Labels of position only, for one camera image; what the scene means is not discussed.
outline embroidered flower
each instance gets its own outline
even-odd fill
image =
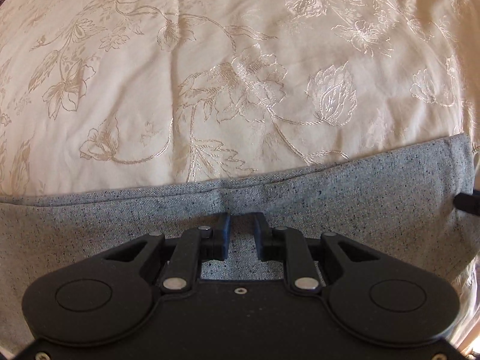
[[[262,54],[256,44],[231,63],[188,76],[180,85],[180,96],[184,107],[213,103],[219,122],[237,114],[249,122],[263,122],[267,109],[285,97],[282,80],[286,73],[275,55]]]
[[[166,24],[158,31],[157,43],[162,50],[172,51],[183,39],[195,41],[195,34],[188,29],[188,19],[181,17],[177,22],[167,19]]]
[[[285,5],[295,16],[313,17],[326,14],[321,0],[285,0]]]
[[[122,44],[125,44],[127,40],[130,38],[127,35],[123,35],[122,33],[111,33],[106,37],[100,39],[100,47],[101,49],[105,49],[105,51],[110,51],[110,49],[119,49]]]
[[[78,43],[105,30],[104,27],[97,27],[92,20],[82,19],[75,23],[72,31],[72,41]]]
[[[378,22],[381,24],[387,24],[389,22],[388,14],[384,9],[376,14],[376,16],[378,17]]]
[[[413,84],[410,88],[410,93],[413,97],[422,100],[427,104],[438,104],[446,108],[454,105],[455,95],[452,88],[444,83],[441,83],[438,86],[439,88],[436,90],[434,81],[428,69],[424,69],[423,71],[419,70],[417,74],[413,75]]]
[[[95,71],[83,65],[82,60],[76,62],[67,72],[65,79],[47,89],[43,101],[49,104],[49,117],[57,118],[60,106],[67,111],[76,111],[78,102],[85,96],[86,81]]]
[[[413,18],[413,19],[407,20],[406,23],[409,26],[409,28],[412,30],[412,32],[415,35],[417,35],[420,39],[428,42],[432,38],[432,35],[428,32],[428,30],[424,30],[424,27],[428,26],[430,22],[422,23],[420,19]]]
[[[115,157],[119,147],[119,129],[116,117],[108,117],[98,129],[92,128],[80,148],[80,158],[109,161]]]
[[[9,123],[11,123],[11,119],[8,117],[7,114],[4,114],[1,110],[0,110],[0,124],[4,125],[4,126],[8,126]]]
[[[315,107],[315,115],[331,126],[347,124],[357,107],[352,76],[345,65],[330,66],[310,78],[307,95]]]
[[[374,50],[378,50],[381,54],[390,56],[389,51],[392,51],[390,48],[385,48],[385,45],[390,45],[390,38],[365,20],[357,20],[353,27],[338,25],[332,30],[352,43],[353,47],[363,54],[374,56]]]

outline gray speckled cloth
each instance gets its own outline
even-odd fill
[[[465,135],[352,161],[245,179],[0,199],[0,345],[14,352],[32,337],[21,298],[37,277],[145,233],[177,237],[204,215],[265,212],[271,226],[309,237],[334,230],[452,280],[475,256],[479,220],[453,208],[471,192],[474,169]],[[233,220],[230,256],[204,264],[205,278],[282,275],[257,261],[245,219]]]

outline cream bedspread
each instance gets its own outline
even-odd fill
[[[7,0],[0,188],[47,195],[480,146],[480,0]]]

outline circular cap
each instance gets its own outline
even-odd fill
[[[352,262],[330,289],[328,303],[352,331],[383,345],[419,345],[446,334],[460,303],[435,274],[392,259]]]
[[[109,285],[99,280],[80,279],[60,287],[55,298],[64,309],[84,312],[99,309],[111,297],[112,289]]]
[[[169,277],[163,281],[163,286],[168,290],[183,290],[187,286],[187,282],[181,277]]]
[[[406,280],[385,280],[370,290],[373,302],[382,309],[409,312],[422,307],[427,300],[425,291]]]
[[[22,311],[35,335],[66,345],[115,340],[148,316],[150,285],[124,262],[87,259],[35,280]]]
[[[312,277],[301,277],[295,280],[295,287],[300,288],[300,290],[315,290],[319,285],[318,280]]]

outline metal pin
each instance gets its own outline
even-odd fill
[[[300,290],[315,290],[319,285],[318,280],[312,277],[301,277],[295,280],[295,287],[300,288]]]
[[[234,292],[237,295],[245,295],[248,292],[248,290],[246,288],[239,287],[239,288],[235,288]]]
[[[50,360],[50,356],[47,355],[45,352],[38,352],[35,355],[35,360]]]
[[[181,277],[169,277],[163,281],[163,287],[167,288],[168,290],[183,290],[186,286],[186,280],[182,279]]]

